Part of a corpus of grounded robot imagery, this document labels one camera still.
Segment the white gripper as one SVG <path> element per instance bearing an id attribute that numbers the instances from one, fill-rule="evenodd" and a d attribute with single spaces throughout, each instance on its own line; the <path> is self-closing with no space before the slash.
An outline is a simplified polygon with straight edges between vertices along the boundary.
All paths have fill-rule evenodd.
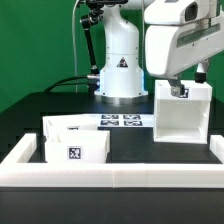
<path id="1" fill-rule="evenodd" d="M 197 65 L 195 82 L 207 80 L 209 58 L 224 50 L 224 11 L 219 0 L 155 0 L 144 12 L 146 68 L 154 77 L 169 79 L 171 95 L 185 87 L 171 79 Z"/>

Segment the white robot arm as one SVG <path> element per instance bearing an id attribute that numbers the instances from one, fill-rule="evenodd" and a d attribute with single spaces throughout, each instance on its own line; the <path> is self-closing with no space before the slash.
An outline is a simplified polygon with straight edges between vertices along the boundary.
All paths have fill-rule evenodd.
<path id="1" fill-rule="evenodd" d="M 209 59 L 224 50 L 224 9 L 219 0 L 86 0 L 92 24 L 102 21 L 106 64 L 96 95 L 112 101 L 139 99 L 144 90 L 138 66 L 138 29 L 124 20 L 122 9 L 144 7 L 145 62 L 149 74 L 166 79 L 171 94 L 185 87 L 180 74 L 196 65 L 195 80 L 206 81 Z"/>

